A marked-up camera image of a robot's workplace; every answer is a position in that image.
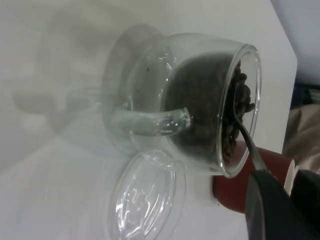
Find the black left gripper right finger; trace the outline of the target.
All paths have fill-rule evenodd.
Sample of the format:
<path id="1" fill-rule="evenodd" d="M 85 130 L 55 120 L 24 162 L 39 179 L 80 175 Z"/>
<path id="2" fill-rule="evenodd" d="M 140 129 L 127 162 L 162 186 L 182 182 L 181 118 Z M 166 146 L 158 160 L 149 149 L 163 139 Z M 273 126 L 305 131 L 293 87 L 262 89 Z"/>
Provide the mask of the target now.
<path id="1" fill-rule="evenodd" d="M 320 214 L 320 176 L 298 170 L 291 189 L 291 200 L 304 215 Z"/>

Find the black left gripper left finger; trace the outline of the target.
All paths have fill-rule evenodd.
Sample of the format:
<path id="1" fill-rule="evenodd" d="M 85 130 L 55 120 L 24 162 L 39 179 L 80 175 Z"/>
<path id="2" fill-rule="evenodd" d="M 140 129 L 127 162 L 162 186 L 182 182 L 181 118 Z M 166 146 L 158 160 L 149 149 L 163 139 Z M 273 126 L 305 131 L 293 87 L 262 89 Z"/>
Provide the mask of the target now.
<path id="1" fill-rule="evenodd" d="M 280 182 L 259 170 L 249 176 L 245 219 L 250 240 L 318 240 L 320 215 L 304 215 Z"/>

